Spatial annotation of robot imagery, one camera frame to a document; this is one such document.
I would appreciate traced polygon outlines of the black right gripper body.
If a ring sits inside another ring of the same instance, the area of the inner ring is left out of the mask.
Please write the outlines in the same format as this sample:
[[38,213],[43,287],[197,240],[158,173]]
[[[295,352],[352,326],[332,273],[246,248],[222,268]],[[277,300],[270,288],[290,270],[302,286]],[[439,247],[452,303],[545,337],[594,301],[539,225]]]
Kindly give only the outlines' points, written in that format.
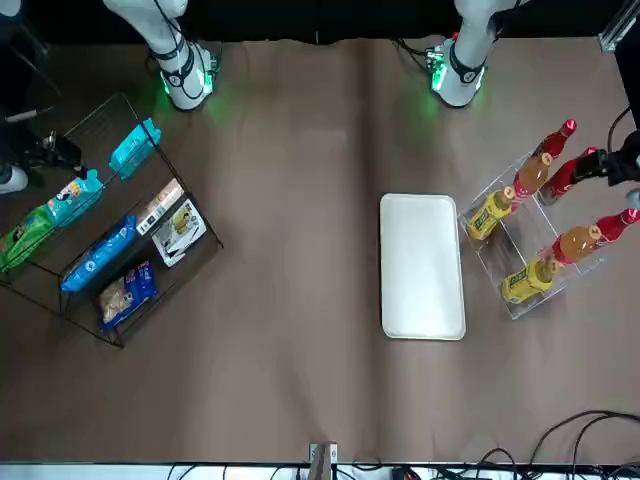
[[75,143],[66,136],[51,130],[48,135],[38,140],[34,146],[22,155],[24,165],[35,167],[51,167],[73,171],[73,149]]

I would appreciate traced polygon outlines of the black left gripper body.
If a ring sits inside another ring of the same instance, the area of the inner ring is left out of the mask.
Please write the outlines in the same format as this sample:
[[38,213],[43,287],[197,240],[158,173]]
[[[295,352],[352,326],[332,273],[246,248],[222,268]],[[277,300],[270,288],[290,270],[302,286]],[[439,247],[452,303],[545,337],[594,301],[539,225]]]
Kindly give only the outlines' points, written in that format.
[[619,150],[612,152],[607,158],[607,182],[616,186],[624,182],[640,180],[639,153]]

